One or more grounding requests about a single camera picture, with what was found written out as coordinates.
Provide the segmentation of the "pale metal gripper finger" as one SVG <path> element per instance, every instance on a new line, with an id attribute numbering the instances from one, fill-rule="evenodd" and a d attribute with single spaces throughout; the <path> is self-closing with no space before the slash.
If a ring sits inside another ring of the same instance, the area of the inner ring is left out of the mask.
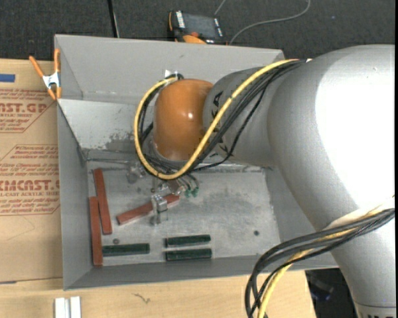
<path id="1" fill-rule="evenodd" d="M 160 213 L 158 210 L 159 195 L 151 196 L 151 204 L 152 204 L 153 214 L 150 218 L 150 224 L 158 225 L 160 223 Z"/>
<path id="2" fill-rule="evenodd" d="M 165 198 L 160 198 L 157 201 L 157 223 L 162 223 L 168 220 L 168 202 Z"/>

